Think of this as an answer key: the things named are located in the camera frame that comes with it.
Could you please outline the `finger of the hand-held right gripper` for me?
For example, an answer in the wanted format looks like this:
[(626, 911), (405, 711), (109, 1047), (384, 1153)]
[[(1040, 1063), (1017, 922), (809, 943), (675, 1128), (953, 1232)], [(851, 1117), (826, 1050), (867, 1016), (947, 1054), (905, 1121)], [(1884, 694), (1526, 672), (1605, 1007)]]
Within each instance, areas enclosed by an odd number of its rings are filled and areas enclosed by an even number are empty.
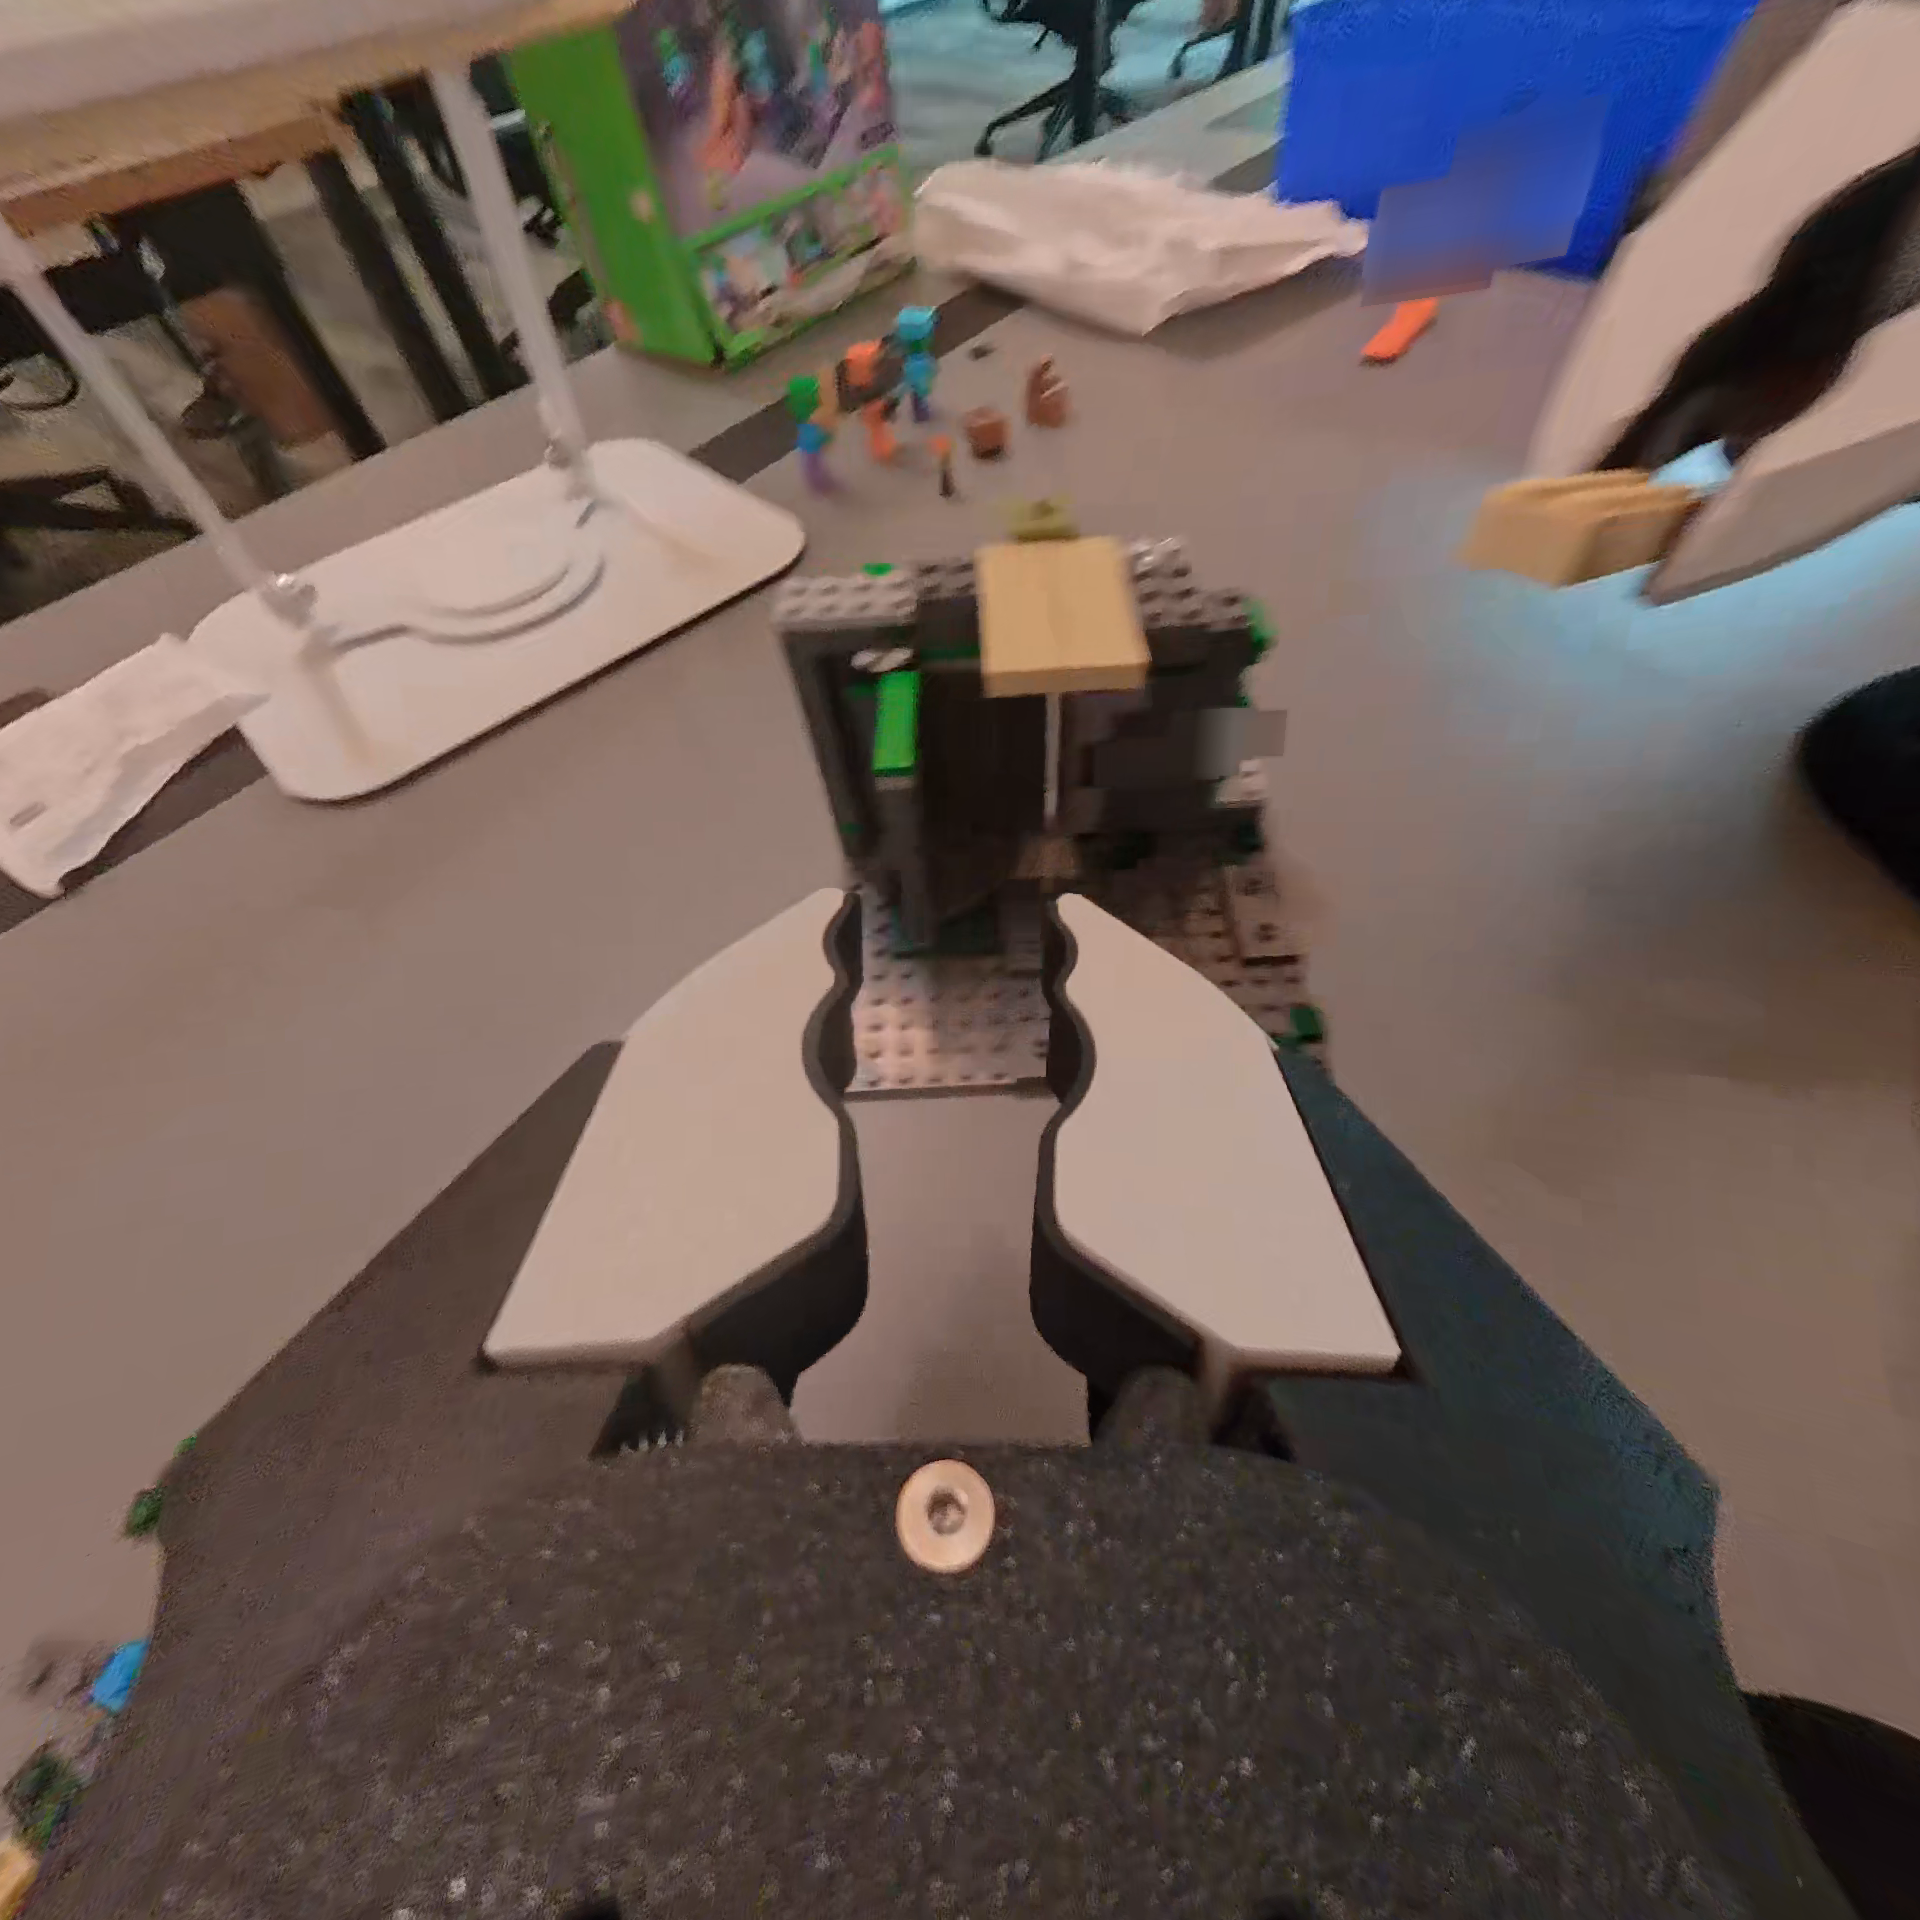
[(1674, 606), (1758, 578), (1912, 504), (1917, 395), (1908, 383), (1843, 383), (1756, 447), (1648, 576)]
[(1756, 6), (1597, 282), (1526, 470), (1602, 466), (1790, 241), (1916, 139), (1917, 6)]

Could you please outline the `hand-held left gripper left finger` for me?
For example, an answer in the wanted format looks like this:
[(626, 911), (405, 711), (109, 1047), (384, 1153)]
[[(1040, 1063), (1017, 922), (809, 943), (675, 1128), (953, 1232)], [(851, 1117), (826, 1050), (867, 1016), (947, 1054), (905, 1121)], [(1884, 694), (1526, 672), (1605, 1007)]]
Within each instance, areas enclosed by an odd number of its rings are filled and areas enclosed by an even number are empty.
[(860, 896), (824, 887), (637, 1018), (485, 1335), (490, 1366), (741, 1366), (795, 1393), (869, 1301), (860, 982)]

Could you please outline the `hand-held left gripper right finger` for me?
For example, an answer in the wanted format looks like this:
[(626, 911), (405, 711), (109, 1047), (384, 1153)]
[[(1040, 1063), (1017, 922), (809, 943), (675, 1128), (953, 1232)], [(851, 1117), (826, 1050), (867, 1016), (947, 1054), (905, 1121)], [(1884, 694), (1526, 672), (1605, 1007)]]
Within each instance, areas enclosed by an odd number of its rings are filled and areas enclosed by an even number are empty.
[(1393, 1379), (1403, 1350), (1261, 1027), (1085, 896), (1043, 917), (1029, 1307), (1093, 1395)]

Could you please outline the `long tan toy brick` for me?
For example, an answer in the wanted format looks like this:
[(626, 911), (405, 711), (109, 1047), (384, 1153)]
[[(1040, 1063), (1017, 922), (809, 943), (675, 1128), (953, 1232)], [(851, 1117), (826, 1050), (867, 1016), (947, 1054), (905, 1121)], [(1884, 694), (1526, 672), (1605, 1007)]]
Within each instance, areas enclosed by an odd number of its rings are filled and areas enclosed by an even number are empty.
[(1708, 496), (1645, 470), (1537, 477), (1490, 490), (1457, 563), (1563, 590), (1660, 563)]

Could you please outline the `grey green toy brick model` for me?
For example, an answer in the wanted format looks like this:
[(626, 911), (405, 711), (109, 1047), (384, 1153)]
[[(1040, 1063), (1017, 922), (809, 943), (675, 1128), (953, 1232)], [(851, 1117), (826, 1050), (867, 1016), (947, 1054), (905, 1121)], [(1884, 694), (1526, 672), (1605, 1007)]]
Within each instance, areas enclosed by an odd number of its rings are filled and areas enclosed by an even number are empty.
[(1067, 894), (1329, 1050), (1267, 837), (1272, 632), (1181, 539), (1081, 535), (1043, 499), (966, 555), (793, 576), (772, 625), (861, 894), (854, 1096), (1035, 1086)]

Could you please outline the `grey desk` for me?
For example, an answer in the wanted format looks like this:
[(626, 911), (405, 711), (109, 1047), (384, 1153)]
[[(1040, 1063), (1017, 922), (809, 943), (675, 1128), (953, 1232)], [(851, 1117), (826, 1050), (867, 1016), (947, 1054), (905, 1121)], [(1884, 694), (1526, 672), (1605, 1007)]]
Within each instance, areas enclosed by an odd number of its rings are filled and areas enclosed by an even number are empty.
[[(1267, 601), (1273, 797), (1333, 1075), (1281, 1063), (1419, 1383), (1275, 1381), (1288, 1438), (1403, 1430), (1526, 1511), (1498, 1573), (1601, 1597), (1601, 1385), (1440, 1410), (1570, 1327), (1720, 1489), (1737, 1678), (1916, 1736), (1916, 912), (1788, 778), (1803, 719), (1916, 659), (1916, 513), (1641, 609), (1452, 565), (1590, 293), (1513, 275), (1362, 374), (1324, 275), (1066, 349), (1066, 490)], [(140, 1479), (450, 1192), (481, 1214), (696, 965), (836, 878), (762, 601), (382, 800), (253, 784), (4, 933), (4, 1670), (153, 1608)]]

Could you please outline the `wooden background desk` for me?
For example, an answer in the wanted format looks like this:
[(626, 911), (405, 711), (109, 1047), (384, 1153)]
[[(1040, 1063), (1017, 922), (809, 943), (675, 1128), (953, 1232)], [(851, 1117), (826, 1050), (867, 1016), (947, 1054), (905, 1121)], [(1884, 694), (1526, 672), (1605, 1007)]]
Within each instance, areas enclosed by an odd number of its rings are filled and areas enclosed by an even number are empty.
[(232, 513), (523, 385), (424, 81), (4, 174), (4, 223)]

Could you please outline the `black rounded object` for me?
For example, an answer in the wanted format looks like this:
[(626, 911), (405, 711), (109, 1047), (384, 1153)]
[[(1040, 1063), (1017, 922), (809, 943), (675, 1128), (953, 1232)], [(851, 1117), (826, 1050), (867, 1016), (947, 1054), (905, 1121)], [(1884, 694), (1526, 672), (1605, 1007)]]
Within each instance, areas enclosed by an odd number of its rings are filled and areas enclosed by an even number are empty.
[(1803, 728), (1796, 775), (1812, 805), (1917, 902), (1917, 669), (1838, 698)]

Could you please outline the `blue plastic bin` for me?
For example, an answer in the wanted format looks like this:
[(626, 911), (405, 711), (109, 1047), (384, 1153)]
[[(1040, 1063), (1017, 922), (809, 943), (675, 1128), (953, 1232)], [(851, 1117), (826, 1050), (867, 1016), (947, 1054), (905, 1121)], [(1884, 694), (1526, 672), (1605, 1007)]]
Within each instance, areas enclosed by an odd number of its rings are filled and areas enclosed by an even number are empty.
[(1371, 221), (1440, 178), (1461, 137), (1521, 112), (1590, 107), (1590, 194), (1544, 272), (1596, 279), (1674, 152), (1750, 3), (1326, 3), (1290, 19), (1275, 187)]

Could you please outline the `crumpled white paper bag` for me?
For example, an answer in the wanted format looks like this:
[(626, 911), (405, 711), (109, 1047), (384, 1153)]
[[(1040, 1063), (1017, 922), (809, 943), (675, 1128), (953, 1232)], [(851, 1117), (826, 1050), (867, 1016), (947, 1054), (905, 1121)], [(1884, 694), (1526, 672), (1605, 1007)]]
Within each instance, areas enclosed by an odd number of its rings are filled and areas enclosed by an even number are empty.
[(915, 197), (920, 264), (1123, 338), (1370, 246), (1333, 202), (1229, 194), (1113, 161), (955, 161)]

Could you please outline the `white book stand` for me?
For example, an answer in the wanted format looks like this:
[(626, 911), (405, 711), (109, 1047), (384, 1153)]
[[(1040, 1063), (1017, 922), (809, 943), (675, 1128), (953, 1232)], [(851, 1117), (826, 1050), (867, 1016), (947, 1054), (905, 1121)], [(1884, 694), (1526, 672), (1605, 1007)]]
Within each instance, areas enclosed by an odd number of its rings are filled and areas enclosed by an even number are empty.
[(241, 730), (292, 800), (378, 794), (789, 573), (800, 519), (649, 440), (588, 434), (520, 241), (475, 57), (621, 6), (4, 6), (4, 177), (194, 153), (426, 79), (533, 376), (542, 463), (292, 573), (178, 457), (37, 254), (4, 287), (176, 496), (236, 598), (188, 648), (257, 688)]

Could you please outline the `black office chair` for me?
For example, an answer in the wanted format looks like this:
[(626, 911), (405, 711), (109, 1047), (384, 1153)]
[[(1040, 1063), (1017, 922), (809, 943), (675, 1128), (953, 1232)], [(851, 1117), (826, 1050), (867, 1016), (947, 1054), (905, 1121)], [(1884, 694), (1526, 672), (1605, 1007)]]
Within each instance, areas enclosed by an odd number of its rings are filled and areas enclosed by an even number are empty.
[[(1196, 32), (1168, 64), (1168, 81), (1181, 81), (1188, 56), (1213, 41), (1228, 41), (1218, 79), (1240, 75), (1268, 59), (1290, 31), (1296, 3), (1203, 6)], [(1140, 10), (1140, 3), (984, 3), (984, 16), (1003, 31), (1032, 31), (1035, 46), (1058, 41), (1072, 57), (1066, 81), (997, 115), (976, 137), (973, 155), (994, 159), (997, 137), (1026, 122), (1040, 123), (1038, 161), (1089, 144), (1105, 128), (1126, 128), (1136, 120), (1130, 102), (1109, 83), (1113, 35)]]

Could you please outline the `small white paper leaflet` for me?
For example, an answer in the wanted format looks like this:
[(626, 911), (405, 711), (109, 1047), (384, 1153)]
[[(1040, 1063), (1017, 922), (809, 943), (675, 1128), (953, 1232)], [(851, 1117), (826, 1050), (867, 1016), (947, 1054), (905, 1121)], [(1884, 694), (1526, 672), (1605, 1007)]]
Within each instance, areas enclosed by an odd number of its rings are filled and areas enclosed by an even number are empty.
[(268, 691), (160, 635), (2, 730), (2, 873), (58, 898), (209, 746)]

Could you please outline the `orange toy figure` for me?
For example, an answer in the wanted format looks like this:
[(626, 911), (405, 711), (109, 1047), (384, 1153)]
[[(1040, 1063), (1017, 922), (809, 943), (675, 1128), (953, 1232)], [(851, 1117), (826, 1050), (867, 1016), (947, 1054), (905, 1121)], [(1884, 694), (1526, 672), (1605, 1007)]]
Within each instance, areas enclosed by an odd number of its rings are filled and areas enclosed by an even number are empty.
[(860, 424), (870, 459), (889, 464), (898, 451), (897, 414), (905, 383), (900, 350), (886, 336), (853, 344), (838, 360), (834, 379), (841, 413)]

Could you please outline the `green toy set box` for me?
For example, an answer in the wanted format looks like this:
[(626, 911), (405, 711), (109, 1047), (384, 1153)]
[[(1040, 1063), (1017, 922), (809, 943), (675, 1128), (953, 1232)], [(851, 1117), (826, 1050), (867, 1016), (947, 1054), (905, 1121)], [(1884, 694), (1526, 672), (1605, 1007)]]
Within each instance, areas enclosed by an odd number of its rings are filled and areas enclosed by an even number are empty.
[(875, 3), (643, 3), (512, 95), (618, 346), (729, 368), (910, 261)]

